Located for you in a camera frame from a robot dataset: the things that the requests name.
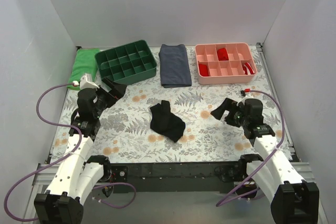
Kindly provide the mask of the black underwear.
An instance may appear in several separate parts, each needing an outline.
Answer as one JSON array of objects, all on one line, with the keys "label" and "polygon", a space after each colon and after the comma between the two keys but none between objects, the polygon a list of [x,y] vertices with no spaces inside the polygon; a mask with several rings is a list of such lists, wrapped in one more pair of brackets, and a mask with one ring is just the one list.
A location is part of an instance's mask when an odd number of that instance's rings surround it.
[{"label": "black underwear", "polygon": [[184,134],[185,122],[171,112],[170,102],[162,100],[150,107],[152,120],[150,129],[176,143]]}]

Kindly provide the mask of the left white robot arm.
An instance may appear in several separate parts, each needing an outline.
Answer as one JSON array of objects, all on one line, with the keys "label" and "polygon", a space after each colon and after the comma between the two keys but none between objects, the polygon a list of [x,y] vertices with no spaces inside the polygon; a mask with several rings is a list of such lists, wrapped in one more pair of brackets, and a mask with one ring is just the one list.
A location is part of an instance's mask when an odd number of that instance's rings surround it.
[{"label": "left white robot arm", "polygon": [[81,223],[83,205],[97,182],[112,177],[108,157],[88,157],[100,129],[105,109],[115,105],[126,92],[125,84],[103,80],[109,91],[83,77],[79,83],[77,108],[70,119],[67,150],[57,172],[43,194],[37,194],[34,206],[40,223]]}]

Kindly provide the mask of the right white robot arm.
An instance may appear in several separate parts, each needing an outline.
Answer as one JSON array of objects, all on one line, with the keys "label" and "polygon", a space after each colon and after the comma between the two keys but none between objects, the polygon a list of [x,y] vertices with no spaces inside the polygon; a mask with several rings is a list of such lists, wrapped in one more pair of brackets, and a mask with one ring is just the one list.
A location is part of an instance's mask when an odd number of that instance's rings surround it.
[{"label": "right white robot arm", "polygon": [[275,223],[317,223],[319,189],[307,182],[277,146],[272,128],[264,123],[263,103],[254,98],[240,102],[226,98],[211,115],[231,126],[242,127],[244,135],[257,151],[256,155],[240,158],[238,176],[253,180],[270,202]]}]

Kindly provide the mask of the red white striped underwear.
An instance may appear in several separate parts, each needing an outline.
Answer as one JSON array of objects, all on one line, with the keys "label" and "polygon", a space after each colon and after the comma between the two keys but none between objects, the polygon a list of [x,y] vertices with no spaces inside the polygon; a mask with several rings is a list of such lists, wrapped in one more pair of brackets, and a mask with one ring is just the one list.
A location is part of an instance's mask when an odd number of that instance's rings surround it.
[{"label": "red white striped underwear", "polygon": [[242,69],[244,71],[244,74],[247,75],[247,76],[252,76],[256,73],[254,71],[254,69],[252,68],[252,65],[249,62],[243,63],[242,64]]}]

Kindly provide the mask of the rolled red underwear left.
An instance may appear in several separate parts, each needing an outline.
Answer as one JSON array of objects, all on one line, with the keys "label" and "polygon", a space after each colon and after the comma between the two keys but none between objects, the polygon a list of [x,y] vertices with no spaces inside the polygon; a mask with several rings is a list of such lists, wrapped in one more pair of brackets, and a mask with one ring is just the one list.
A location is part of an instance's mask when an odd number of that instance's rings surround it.
[{"label": "rolled red underwear left", "polygon": [[208,66],[206,64],[199,63],[198,68],[199,68],[199,74],[202,77],[209,77]]}]

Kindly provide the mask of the rolled red underwear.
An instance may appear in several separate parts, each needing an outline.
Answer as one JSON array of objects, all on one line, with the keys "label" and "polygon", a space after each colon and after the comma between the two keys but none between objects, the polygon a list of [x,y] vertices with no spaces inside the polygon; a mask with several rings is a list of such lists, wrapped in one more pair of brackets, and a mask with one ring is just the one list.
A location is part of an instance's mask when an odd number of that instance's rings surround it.
[{"label": "rolled red underwear", "polygon": [[220,48],[217,50],[217,57],[219,61],[227,61],[229,60],[228,52],[226,48]]},{"label": "rolled red underwear", "polygon": [[199,63],[198,68],[199,68],[199,74],[202,77],[209,77],[208,66],[206,64]]}]

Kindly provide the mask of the rolled red underwear top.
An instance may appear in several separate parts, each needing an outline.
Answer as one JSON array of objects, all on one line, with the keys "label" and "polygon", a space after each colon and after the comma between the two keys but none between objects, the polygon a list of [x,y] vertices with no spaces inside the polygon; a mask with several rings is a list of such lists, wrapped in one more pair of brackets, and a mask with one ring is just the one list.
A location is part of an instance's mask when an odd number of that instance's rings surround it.
[{"label": "rolled red underwear top", "polygon": [[226,48],[220,48],[217,50],[217,57],[219,61],[227,61],[229,60],[228,52]]}]

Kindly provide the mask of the green divided organizer tray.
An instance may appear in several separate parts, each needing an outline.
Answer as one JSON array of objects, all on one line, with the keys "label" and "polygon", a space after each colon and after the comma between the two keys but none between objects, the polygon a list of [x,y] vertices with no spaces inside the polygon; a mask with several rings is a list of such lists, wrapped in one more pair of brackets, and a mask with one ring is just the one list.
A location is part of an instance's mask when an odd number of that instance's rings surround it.
[{"label": "green divided organizer tray", "polygon": [[95,60],[103,82],[131,85],[156,76],[157,63],[145,40],[100,51]]}]

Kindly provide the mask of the folded green towel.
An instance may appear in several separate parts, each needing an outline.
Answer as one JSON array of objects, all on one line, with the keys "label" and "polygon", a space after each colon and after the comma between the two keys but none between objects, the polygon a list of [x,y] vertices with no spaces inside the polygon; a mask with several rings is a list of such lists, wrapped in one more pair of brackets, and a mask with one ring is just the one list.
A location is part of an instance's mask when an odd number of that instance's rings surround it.
[{"label": "folded green towel", "polygon": [[95,55],[99,52],[100,50],[97,48],[79,49],[77,51],[71,76],[68,81],[70,83],[70,85],[67,86],[68,89],[79,90],[71,87],[71,84],[73,81],[79,81],[85,73],[91,74],[92,80],[94,82],[98,70]]}]

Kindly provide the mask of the pink divided organizer tray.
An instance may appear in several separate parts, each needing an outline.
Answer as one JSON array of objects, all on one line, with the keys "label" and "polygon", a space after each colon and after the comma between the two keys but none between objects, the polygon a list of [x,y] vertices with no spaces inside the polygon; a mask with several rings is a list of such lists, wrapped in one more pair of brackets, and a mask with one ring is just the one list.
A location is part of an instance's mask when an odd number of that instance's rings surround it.
[{"label": "pink divided organizer tray", "polygon": [[[226,48],[229,56],[227,61],[219,61],[217,50]],[[244,84],[252,81],[258,73],[249,46],[244,42],[221,43],[221,44],[199,44],[195,46],[196,66],[198,81],[202,85],[210,84]],[[256,72],[252,76],[244,74],[242,64],[249,62]],[[208,66],[209,77],[202,77],[198,64]]]}]

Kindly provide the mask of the floral patterned table mat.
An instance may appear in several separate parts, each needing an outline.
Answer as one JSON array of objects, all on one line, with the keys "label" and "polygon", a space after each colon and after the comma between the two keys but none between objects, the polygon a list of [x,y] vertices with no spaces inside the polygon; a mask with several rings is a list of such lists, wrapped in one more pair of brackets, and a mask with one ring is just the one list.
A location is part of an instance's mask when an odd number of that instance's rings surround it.
[{"label": "floral patterned table mat", "polygon": [[[124,97],[106,109],[89,155],[105,155],[114,163],[236,161],[254,149],[242,128],[216,120],[211,112],[225,98],[241,99],[240,91],[252,89],[264,105],[264,121],[274,131],[287,157],[290,150],[282,137],[280,114],[269,98],[270,86],[255,46],[250,51],[258,73],[247,84],[201,85],[198,82],[194,47],[187,47],[192,85],[164,88],[160,75],[127,87]],[[183,136],[174,143],[150,129],[150,107],[162,100],[170,102],[171,112],[186,124]]]}]

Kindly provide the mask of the folded grey-blue towel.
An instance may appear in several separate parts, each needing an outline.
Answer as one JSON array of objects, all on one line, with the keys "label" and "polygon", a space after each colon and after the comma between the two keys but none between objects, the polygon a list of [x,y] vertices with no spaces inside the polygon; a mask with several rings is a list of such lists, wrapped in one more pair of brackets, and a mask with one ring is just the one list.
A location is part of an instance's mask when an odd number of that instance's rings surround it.
[{"label": "folded grey-blue towel", "polygon": [[192,78],[184,44],[162,44],[159,52],[160,79],[164,88],[190,87]]}]

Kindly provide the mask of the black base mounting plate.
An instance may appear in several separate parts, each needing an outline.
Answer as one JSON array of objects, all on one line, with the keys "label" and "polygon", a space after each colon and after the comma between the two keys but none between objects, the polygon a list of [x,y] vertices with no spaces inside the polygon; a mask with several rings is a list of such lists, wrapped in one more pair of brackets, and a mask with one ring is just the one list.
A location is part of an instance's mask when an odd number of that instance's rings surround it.
[{"label": "black base mounting plate", "polygon": [[246,175],[237,161],[112,164],[112,181],[133,185],[138,193],[229,192]]}]

